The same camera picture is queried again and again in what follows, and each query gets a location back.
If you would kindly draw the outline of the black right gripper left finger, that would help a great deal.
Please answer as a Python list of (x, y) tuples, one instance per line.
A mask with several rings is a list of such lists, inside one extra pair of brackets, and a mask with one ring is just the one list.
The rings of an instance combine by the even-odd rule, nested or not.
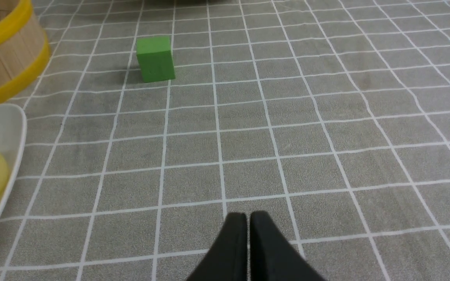
[(230, 212), (210, 249), (188, 281), (246, 281), (248, 223), (244, 213)]

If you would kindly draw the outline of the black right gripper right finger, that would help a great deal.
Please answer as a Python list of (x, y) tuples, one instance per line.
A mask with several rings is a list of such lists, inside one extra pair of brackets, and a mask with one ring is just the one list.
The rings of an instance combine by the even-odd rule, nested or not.
[(323, 281), (292, 247), (266, 211), (250, 216), (252, 281)]

